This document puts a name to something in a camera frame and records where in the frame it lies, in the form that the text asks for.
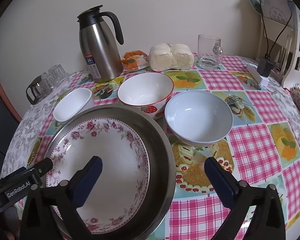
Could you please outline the floral rimmed round plate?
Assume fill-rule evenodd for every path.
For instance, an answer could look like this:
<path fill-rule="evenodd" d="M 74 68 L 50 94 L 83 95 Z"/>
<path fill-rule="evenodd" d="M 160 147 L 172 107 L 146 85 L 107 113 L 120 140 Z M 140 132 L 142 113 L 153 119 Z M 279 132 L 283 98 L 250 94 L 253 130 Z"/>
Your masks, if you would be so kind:
<path fill-rule="evenodd" d="M 77 212 L 93 234 L 112 232 L 137 213 L 149 185 L 149 159 L 139 135 L 112 118 L 96 118 L 67 127 L 47 151 L 53 168 L 46 185 L 70 180 L 93 156 L 103 169 L 85 204 Z"/>

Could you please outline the white square bowl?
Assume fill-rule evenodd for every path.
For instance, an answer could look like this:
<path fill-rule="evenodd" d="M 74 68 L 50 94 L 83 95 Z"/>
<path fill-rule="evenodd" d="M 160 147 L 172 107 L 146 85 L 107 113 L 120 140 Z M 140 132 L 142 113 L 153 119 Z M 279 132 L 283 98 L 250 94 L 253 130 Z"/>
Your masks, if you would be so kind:
<path fill-rule="evenodd" d="M 77 88 L 67 94 L 53 110 L 58 122 L 67 122 L 82 111 L 94 107 L 93 95 L 88 88 Z"/>

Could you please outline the stainless steel round plate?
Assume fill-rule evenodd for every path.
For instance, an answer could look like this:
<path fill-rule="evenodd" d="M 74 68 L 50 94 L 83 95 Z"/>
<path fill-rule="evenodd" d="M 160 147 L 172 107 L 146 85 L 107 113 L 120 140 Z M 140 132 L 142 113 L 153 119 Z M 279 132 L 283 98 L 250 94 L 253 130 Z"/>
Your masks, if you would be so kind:
<path fill-rule="evenodd" d="M 84 111 L 68 121 L 50 140 L 47 151 L 65 133 L 67 127 L 96 118 L 112 118 L 130 126 L 141 138 L 149 159 L 149 185 L 141 207 L 124 226 L 108 233 L 92 234 L 93 239 L 147 239 L 165 224 L 174 195 L 174 156 L 170 142 L 152 118 L 123 105 L 103 105 Z"/>

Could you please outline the light blue bowl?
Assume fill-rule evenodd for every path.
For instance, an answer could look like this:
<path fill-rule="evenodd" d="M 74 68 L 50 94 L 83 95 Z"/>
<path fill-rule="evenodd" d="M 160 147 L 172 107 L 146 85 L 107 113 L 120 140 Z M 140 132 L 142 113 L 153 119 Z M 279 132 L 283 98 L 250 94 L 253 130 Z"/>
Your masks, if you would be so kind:
<path fill-rule="evenodd" d="M 189 90 L 173 96 L 165 107 L 165 120 L 183 143 L 205 147 L 224 139 L 232 129 L 228 104 L 203 90 Z"/>

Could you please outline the strawberry pattern bowl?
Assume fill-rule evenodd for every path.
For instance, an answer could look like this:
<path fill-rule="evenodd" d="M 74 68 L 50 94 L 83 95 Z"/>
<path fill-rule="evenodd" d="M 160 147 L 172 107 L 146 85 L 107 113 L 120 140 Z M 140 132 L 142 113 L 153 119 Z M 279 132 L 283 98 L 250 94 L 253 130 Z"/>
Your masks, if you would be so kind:
<path fill-rule="evenodd" d="M 164 115 L 173 90 L 174 83 L 169 76 L 147 72 L 124 81 L 117 90 L 117 97 L 124 105 L 135 107 L 156 120 Z"/>

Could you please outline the glass coffee pot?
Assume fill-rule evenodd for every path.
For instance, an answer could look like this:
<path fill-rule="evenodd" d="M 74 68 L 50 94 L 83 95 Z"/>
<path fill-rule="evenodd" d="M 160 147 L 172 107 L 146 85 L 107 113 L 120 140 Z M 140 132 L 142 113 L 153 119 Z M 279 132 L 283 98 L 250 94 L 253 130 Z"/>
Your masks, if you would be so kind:
<path fill-rule="evenodd" d="M 44 99 L 50 94 L 50 89 L 40 75 L 29 84 L 25 93 L 29 103 L 36 105 L 40 100 Z"/>

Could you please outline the checkered floral tablecloth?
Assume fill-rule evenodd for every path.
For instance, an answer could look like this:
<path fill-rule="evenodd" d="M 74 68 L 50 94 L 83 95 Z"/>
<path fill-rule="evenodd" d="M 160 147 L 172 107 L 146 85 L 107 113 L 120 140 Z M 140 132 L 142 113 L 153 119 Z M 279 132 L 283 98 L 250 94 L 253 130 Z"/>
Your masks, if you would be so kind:
<path fill-rule="evenodd" d="M 277 187 L 285 214 L 287 239 L 300 238 L 300 113 L 288 92 L 275 80 L 258 87 L 247 71 L 250 60 L 226 56 L 217 70 L 192 67 L 168 72 L 174 92 L 201 89 L 229 103 L 234 126 L 218 153 L 230 152 L 230 171 L 251 185 Z M 87 72 L 76 72 L 58 92 L 31 106 L 18 126 L 6 153 L 1 175 L 29 166 L 44 157 L 59 126 L 53 109 L 79 87 L 93 92 L 96 105 L 117 103 L 117 90 L 130 78 L 96 84 Z M 210 239 L 228 214 L 213 189 L 194 181 L 198 168 L 183 168 L 176 176 L 172 208 L 151 239 Z"/>

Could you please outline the clear drinking glass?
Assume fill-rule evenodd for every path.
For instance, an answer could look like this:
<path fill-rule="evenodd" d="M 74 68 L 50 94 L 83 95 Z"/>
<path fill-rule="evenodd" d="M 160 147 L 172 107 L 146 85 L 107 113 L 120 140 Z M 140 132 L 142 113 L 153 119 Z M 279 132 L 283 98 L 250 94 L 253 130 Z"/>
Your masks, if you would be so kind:
<path fill-rule="evenodd" d="M 49 89 L 57 88 L 68 76 L 60 64 L 55 64 L 47 72 L 42 74 L 43 80 Z"/>

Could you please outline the stainless steel thermos jug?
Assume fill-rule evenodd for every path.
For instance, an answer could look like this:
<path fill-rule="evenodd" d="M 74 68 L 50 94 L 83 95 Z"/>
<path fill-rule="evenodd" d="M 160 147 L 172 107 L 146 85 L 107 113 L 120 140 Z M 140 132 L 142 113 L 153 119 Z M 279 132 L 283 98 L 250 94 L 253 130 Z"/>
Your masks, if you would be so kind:
<path fill-rule="evenodd" d="M 108 82 L 123 72 L 117 48 L 124 44 L 119 19 L 101 8 L 98 5 L 77 16 L 81 52 L 95 83 Z"/>

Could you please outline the white power strip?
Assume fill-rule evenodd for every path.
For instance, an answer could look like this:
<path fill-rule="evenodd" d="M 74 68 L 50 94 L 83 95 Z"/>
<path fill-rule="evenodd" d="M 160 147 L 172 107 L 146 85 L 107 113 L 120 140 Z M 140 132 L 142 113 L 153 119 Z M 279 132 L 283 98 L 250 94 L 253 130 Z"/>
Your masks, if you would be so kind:
<path fill-rule="evenodd" d="M 247 64 L 247 71 L 253 76 L 253 78 L 256 80 L 256 82 L 263 86 L 267 87 L 269 83 L 269 78 L 261 76 L 257 71 L 257 66 L 254 64 Z"/>

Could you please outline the orange snack packet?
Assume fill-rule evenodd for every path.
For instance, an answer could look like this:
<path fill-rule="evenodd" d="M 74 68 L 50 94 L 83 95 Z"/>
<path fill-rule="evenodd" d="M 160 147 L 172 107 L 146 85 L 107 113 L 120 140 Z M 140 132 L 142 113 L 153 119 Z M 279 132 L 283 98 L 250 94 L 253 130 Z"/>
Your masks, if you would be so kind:
<path fill-rule="evenodd" d="M 134 72 L 149 66 L 148 55 L 141 50 L 126 52 L 121 63 L 125 72 Z"/>

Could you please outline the black power adapter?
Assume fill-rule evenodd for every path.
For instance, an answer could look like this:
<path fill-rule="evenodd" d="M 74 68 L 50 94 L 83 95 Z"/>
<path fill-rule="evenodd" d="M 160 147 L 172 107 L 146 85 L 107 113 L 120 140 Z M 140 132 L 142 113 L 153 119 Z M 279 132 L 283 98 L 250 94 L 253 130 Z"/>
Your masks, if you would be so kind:
<path fill-rule="evenodd" d="M 260 58 L 257 72 L 262 77 L 269 77 L 271 70 L 274 68 L 274 63 L 265 57 Z"/>

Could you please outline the bag of white buns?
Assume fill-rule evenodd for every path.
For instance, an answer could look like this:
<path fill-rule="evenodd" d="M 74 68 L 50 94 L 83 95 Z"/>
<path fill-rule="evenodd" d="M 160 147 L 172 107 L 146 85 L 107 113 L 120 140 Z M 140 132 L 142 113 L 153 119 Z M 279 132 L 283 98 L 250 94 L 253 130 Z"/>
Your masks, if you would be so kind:
<path fill-rule="evenodd" d="M 169 69 L 190 69 L 194 64 L 194 55 L 185 44 L 161 43 L 150 49 L 149 64 L 156 72 Z"/>

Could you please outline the glass mug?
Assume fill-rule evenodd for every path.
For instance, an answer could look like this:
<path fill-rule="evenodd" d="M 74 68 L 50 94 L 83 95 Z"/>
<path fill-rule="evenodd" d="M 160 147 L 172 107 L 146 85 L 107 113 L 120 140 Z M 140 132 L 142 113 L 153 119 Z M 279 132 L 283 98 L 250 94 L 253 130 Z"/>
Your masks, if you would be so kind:
<path fill-rule="evenodd" d="M 196 66 L 205 70 L 216 70 L 223 61 L 221 39 L 215 36 L 200 34 L 197 43 Z"/>

